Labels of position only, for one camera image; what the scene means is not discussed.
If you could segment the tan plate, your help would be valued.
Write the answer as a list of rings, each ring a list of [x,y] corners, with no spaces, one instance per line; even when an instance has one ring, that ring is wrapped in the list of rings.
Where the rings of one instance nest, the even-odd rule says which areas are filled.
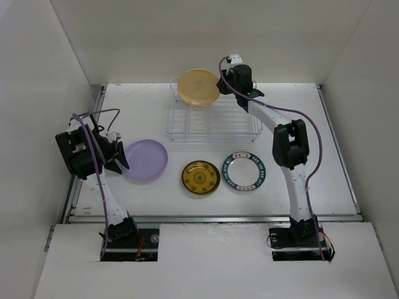
[[[208,106],[220,96],[220,91],[216,86],[218,81],[218,76],[210,70],[192,69],[179,78],[177,92],[180,98],[189,105]]]

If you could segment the purple plate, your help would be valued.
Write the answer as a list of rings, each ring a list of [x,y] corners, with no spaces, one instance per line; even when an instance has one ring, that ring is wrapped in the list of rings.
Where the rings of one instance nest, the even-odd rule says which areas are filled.
[[[123,173],[135,181],[152,181],[165,169],[168,162],[166,148],[156,140],[139,140],[125,149],[129,168]]]

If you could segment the white wire dish rack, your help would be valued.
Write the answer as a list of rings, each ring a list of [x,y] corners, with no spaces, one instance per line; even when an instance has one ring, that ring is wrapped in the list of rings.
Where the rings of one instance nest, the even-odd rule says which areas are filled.
[[[254,141],[262,123],[246,113],[233,95],[221,95],[213,104],[196,107],[186,103],[177,91],[177,79],[170,82],[166,133],[172,141]]]

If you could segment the white blue rimmed plate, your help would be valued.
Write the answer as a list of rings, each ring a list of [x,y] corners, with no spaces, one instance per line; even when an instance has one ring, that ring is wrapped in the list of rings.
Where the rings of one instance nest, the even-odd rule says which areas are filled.
[[[221,174],[234,190],[249,192],[259,189],[266,180],[266,167],[253,153],[240,151],[229,155],[223,162]]]

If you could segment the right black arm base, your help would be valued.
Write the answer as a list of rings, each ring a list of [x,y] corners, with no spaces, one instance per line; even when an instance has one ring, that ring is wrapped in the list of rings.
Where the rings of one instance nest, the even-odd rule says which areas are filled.
[[[335,248],[323,229],[319,228],[318,239],[315,233],[302,240],[295,239],[288,227],[271,227],[267,237],[274,262],[327,261],[335,257]]]

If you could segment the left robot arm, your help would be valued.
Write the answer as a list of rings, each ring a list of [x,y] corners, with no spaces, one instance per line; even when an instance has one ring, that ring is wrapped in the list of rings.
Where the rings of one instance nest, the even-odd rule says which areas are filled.
[[[106,179],[106,170],[122,174],[129,169],[118,133],[101,135],[102,128],[93,118],[72,118],[68,129],[55,136],[70,174],[77,176],[95,196],[105,214],[105,243],[133,247],[141,239],[133,217],[114,198]]]

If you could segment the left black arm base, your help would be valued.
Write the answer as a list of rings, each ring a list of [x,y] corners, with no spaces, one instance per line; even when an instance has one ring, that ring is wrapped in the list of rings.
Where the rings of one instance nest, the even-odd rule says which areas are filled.
[[[139,228],[140,235],[108,241],[101,262],[157,262],[160,241],[159,227]]]

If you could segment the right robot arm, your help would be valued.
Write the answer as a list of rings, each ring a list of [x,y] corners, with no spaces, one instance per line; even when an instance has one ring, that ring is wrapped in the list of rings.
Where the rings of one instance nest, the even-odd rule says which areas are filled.
[[[309,196],[309,180],[319,169],[322,160],[318,128],[303,112],[275,107],[258,100],[264,94],[254,88],[250,66],[238,64],[230,69],[218,68],[220,79],[216,86],[220,93],[233,94],[237,104],[260,120],[272,133],[272,156],[281,167],[289,194],[290,241],[295,247],[318,247],[319,224]],[[309,175],[305,173],[310,148],[304,119],[314,127],[319,143],[319,160]]]

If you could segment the metal table edge rail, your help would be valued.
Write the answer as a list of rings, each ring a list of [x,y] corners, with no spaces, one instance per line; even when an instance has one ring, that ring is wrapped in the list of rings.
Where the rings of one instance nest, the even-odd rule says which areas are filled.
[[[133,216],[137,223],[199,224],[199,223],[283,223],[288,216]],[[363,222],[361,214],[318,216],[319,222]],[[103,216],[67,216],[64,224],[102,223]]]

